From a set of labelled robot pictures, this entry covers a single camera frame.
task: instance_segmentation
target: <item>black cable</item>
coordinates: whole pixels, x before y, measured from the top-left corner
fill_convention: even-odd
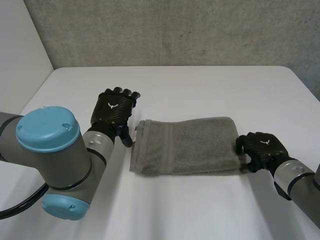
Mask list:
[[[48,189],[49,189],[49,187],[45,183],[34,194],[29,196],[26,200],[22,201],[21,203],[15,205],[9,209],[0,211],[0,220],[10,218],[12,216],[15,216],[15,215],[27,210],[33,204],[35,204],[48,191]]]

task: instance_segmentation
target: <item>white logo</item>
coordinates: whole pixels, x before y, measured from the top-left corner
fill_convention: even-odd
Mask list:
[[[270,140],[268,140],[268,141],[260,141],[260,143],[263,143],[263,144],[267,144],[267,145],[269,145]]]
[[[119,104],[117,104],[117,105],[111,105],[111,104],[108,102],[108,105],[109,105],[109,107],[110,107],[111,109],[113,109],[113,108],[115,108],[116,106],[118,106]]]

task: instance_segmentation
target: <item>robotic arm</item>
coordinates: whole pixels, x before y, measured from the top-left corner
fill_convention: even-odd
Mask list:
[[[251,158],[250,172],[269,170],[278,194],[293,202],[320,229],[320,166],[316,173],[289,156],[286,148],[272,134],[249,132],[236,140],[238,154]]]
[[[133,144],[128,119],[139,97],[120,87],[101,93],[83,136],[75,116],[63,107],[40,108],[26,116],[0,112],[0,160],[36,168],[46,182],[40,197],[48,189],[42,208],[61,219],[79,220],[90,207],[115,137],[126,147]],[[2,219],[13,215],[10,209],[0,212]]]

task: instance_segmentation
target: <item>concrete wall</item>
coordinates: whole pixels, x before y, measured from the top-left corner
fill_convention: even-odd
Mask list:
[[[23,0],[0,0],[0,112],[19,114],[52,71]]]
[[[280,65],[320,99],[319,0],[24,1],[54,68]]]

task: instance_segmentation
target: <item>gray wall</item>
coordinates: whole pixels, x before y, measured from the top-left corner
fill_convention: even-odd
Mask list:
[[[320,99],[320,0],[24,2],[54,68],[281,65]]]

